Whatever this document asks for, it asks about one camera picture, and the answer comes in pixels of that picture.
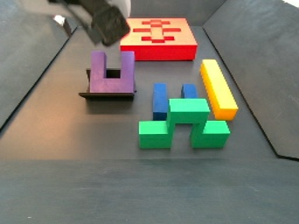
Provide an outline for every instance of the purple block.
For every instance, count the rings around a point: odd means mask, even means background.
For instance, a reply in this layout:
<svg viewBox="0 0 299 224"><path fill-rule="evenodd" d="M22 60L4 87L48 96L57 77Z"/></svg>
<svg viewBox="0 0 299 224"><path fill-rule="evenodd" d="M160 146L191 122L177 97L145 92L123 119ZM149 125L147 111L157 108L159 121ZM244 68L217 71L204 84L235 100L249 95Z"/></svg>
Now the purple block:
<svg viewBox="0 0 299 224"><path fill-rule="evenodd" d="M106 55L94 51L90 54L89 92L92 94L135 94L135 52L121 52L119 77L108 77Z"/></svg>

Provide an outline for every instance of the yellow rectangular block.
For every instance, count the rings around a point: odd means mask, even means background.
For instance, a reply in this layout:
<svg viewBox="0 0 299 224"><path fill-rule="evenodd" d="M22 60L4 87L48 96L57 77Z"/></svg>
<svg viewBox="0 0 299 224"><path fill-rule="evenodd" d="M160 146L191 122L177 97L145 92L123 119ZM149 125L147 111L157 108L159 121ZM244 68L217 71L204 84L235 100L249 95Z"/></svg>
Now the yellow rectangular block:
<svg viewBox="0 0 299 224"><path fill-rule="evenodd" d="M232 121L237 113L239 106L215 59L204 59L201 61L200 76L208 93L209 105L215 119Z"/></svg>

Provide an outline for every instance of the red block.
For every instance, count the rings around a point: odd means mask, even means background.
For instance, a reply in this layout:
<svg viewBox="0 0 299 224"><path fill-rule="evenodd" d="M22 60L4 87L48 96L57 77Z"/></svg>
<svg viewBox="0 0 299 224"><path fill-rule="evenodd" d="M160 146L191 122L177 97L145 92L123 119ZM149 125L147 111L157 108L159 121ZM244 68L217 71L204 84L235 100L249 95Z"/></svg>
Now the red block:
<svg viewBox="0 0 299 224"><path fill-rule="evenodd" d="M128 18L131 32L120 50L133 51L135 60L193 60L197 43L185 18Z"/></svg>

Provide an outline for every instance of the foam block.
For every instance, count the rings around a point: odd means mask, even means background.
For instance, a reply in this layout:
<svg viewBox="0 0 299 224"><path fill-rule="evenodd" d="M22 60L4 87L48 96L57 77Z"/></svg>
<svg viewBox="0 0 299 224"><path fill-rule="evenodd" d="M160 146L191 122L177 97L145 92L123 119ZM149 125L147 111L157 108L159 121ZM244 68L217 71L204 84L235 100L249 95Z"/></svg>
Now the foam block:
<svg viewBox="0 0 299 224"><path fill-rule="evenodd" d="M196 86L193 84L181 85L181 98L199 98Z"/></svg>
<svg viewBox="0 0 299 224"><path fill-rule="evenodd" d="M229 127L225 121L207 121L204 129L193 125L191 133L192 148L223 148L229 138Z"/></svg>
<svg viewBox="0 0 299 224"><path fill-rule="evenodd" d="M106 55L101 51L90 53L90 71L88 92L78 94L82 97L133 96L135 85L135 53L121 52L120 71L106 69Z"/></svg>
<svg viewBox="0 0 299 224"><path fill-rule="evenodd" d="M200 75L209 97L215 119L232 121L239 107L215 59L204 59L201 61Z"/></svg>
<svg viewBox="0 0 299 224"><path fill-rule="evenodd" d="M211 109L205 99L169 99L168 123L205 123Z"/></svg>
<svg viewBox="0 0 299 224"><path fill-rule="evenodd" d="M128 18L131 32L120 50L133 51L135 60L193 60L197 43L185 18Z"/></svg>
<svg viewBox="0 0 299 224"><path fill-rule="evenodd" d="M165 121L168 111L167 86L164 83L153 84L153 121Z"/></svg>
<svg viewBox="0 0 299 224"><path fill-rule="evenodd" d="M169 149L173 136L168 133L165 121L139 122L140 149Z"/></svg>

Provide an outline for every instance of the green l-shaped block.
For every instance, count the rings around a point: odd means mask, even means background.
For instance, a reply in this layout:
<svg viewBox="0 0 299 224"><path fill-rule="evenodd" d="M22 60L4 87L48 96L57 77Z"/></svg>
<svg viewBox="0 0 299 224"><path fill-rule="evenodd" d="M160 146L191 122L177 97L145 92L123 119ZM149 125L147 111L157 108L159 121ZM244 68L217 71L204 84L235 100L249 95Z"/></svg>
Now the green l-shaped block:
<svg viewBox="0 0 299 224"><path fill-rule="evenodd" d="M229 137L229 128L224 121L207 121L209 113L205 99L169 99L167 120L139 122L140 149L171 149L177 123L192 124L192 148L221 148Z"/></svg>

